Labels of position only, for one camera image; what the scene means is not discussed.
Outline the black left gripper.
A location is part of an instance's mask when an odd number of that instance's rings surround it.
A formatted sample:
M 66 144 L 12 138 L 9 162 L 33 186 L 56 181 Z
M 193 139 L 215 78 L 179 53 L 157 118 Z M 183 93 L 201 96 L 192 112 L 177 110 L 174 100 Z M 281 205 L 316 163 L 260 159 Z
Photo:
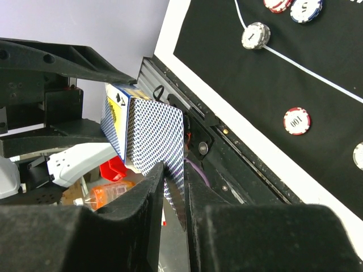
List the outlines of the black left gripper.
M 1 38 L 1 68 L 1 133 L 37 124 L 49 126 L 2 136 L 4 158 L 106 142 L 99 123 L 81 119 L 83 91 L 73 78 L 137 83 L 83 45 Z

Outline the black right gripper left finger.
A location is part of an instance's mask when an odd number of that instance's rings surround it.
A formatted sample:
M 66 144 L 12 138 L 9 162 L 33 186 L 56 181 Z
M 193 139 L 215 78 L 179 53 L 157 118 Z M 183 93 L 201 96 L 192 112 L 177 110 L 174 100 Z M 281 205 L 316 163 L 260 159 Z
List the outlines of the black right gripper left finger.
M 2 271 L 157 271 L 164 164 L 131 190 L 85 206 L 2 206 Z

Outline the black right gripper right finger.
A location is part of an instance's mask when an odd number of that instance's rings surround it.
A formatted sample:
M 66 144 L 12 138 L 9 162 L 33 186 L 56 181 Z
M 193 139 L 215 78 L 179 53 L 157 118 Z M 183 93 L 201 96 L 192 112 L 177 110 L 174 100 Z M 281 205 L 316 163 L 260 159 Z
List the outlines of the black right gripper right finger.
M 320 205 L 232 205 L 185 170 L 190 271 L 361 271 L 338 216 Z

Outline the blue back card being drawn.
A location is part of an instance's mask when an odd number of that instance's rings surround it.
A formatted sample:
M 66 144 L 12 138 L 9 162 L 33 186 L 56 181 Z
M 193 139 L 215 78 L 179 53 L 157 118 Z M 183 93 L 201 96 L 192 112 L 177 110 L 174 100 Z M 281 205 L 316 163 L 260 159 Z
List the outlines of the blue back card being drawn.
M 126 155 L 145 176 L 156 163 L 165 170 L 164 197 L 174 211 L 184 203 L 183 112 L 154 100 L 132 99 Z

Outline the grey white 1 chip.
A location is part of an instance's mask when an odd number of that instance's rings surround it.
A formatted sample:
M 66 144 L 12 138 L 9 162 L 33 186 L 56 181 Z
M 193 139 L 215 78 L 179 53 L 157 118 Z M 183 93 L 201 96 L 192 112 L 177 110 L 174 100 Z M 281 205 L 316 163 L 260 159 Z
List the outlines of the grey white 1 chip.
M 268 44 L 270 37 L 271 30 L 267 25 L 254 22 L 245 28 L 241 42 L 245 49 L 261 49 Z

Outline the blue white 5 chip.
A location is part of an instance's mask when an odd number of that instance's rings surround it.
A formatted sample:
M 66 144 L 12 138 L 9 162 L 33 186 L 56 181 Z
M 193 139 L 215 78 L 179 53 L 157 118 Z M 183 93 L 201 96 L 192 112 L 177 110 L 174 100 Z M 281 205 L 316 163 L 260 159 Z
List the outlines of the blue white 5 chip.
M 323 1 L 295 0 L 290 8 L 290 17 L 296 23 L 312 21 L 321 11 Z

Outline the blue playing card deck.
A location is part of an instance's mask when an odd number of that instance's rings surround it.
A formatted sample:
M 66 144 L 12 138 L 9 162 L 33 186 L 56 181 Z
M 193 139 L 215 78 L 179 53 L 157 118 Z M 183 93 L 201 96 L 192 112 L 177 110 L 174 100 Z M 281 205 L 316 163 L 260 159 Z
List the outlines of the blue playing card deck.
M 100 125 L 122 162 L 126 160 L 130 103 L 133 99 L 147 98 L 133 84 L 107 83 L 105 85 L 105 98 Z

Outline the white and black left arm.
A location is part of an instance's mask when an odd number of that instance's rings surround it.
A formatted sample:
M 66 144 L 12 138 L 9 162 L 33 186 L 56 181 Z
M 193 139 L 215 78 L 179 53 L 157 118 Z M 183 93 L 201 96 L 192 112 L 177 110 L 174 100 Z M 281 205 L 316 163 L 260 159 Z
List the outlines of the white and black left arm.
M 1 38 L 1 204 L 42 205 L 116 156 L 78 79 L 131 85 L 91 47 Z

